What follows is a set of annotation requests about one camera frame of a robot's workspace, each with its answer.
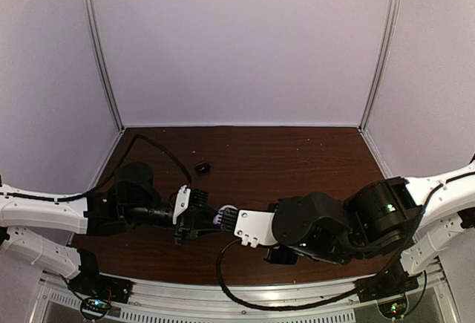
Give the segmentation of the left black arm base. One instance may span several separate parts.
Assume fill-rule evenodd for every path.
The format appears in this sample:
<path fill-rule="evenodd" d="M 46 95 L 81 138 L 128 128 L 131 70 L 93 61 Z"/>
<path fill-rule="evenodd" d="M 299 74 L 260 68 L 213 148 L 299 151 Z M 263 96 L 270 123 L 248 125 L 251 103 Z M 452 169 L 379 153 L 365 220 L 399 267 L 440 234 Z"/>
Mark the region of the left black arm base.
<path fill-rule="evenodd" d="M 133 287 L 132 281 L 103 275 L 99 272 L 96 256 L 85 249 L 78 249 L 79 273 L 68 279 L 70 288 L 84 296 L 127 304 Z"/>

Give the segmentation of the lavender charging case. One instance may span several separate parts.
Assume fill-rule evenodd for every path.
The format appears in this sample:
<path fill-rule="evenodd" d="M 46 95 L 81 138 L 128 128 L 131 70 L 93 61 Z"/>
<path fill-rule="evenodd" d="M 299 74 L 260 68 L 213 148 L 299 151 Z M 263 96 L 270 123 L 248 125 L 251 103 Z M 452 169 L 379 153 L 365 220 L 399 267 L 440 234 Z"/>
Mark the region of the lavender charging case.
<path fill-rule="evenodd" d="M 223 215 L 225 213 L 226 210 L 237 210 L 237 208 L 231 204 L 226 204 L 222 207 L 220 207 L 217 211 L 217 214 L 214 216 L 213 218 L 213 224 L 214 225 L 220 225 L 221 224 L 221 221 L 223 219 Z"/>

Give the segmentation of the black glossy charging case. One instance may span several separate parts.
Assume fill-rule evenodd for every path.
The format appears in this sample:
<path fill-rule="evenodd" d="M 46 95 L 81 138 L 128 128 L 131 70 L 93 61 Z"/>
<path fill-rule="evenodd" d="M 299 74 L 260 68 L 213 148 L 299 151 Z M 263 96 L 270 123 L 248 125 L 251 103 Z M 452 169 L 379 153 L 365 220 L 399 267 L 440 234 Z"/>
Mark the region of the black glossy charging case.
<path fill-rule="evenodd" d="M 211 165 L 208 161 L 201 161 L 194 165 L 194 170 L 197 174 L 209 173 L 211 170 Z"/>

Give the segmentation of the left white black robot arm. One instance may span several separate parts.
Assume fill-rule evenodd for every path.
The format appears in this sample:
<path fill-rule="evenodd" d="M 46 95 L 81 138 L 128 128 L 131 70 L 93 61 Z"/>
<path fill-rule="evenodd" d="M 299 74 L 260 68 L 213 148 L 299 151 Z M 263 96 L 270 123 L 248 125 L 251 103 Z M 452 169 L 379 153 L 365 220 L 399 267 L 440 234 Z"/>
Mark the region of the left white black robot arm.
<path fill-rule="evenodd" d="M 129 225 L 174 229 L 178 240 L 218 232 L 217 212 L 207 194 L 182 186 L 174 200 L 164 201 L 154 188 L 152 168 L 129 163 L 113 174 L 105 192 L 52 195 L 1 186 L 1 251 L 50 270 L 66 279 L 77 277 L 90 296 L 100 296 L 107 281 L 90 252 L 65 247 L 33 232 L 34 227 L 105 237 L 124 233 Z"/>

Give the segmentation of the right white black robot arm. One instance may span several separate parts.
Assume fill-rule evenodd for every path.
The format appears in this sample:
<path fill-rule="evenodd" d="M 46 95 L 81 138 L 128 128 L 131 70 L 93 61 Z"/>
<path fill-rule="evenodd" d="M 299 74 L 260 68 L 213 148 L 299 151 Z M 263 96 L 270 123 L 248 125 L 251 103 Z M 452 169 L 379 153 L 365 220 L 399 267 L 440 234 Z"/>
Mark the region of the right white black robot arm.
<path fill-rule="evenodd" d="M 381 277 L 396 294 L 451 240 L 474 226 L 474 164 L 433 177 L 393 177 L 340 201 L 322 192 L 279 200 L 274 206 L 270 264 L 298 257 L 334 264 L 402 251 L 399 265 Z"/>

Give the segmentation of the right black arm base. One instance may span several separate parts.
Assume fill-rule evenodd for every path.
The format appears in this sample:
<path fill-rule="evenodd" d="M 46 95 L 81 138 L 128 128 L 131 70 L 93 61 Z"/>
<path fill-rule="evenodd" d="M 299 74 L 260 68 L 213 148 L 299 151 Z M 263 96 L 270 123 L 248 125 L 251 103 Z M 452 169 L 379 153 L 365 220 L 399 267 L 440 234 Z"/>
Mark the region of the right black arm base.
<path fill-rule="evenodd" d="M 376 275 L 355 281 L 356 295 L 360 302 L 379 300 L 415 290 L 419 287 L 420 274 L 410 276 L 397 261 L 384 275 L 375 282 Z"/>

